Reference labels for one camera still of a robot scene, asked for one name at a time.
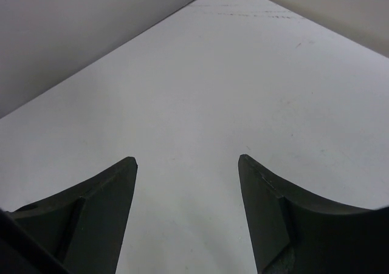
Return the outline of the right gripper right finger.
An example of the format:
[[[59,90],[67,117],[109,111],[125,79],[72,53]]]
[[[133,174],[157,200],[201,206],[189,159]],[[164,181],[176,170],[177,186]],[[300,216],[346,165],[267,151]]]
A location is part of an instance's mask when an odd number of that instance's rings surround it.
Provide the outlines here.
[[[238,172],[258,273],[388,272],[388,208],[326,199],[246,154]]]

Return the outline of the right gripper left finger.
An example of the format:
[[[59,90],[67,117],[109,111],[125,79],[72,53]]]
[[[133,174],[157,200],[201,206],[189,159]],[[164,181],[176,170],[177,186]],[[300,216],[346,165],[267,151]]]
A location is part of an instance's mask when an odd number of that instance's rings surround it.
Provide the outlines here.
[[[126,157],[5,214],[6,273],[115,273],[137,175]]]

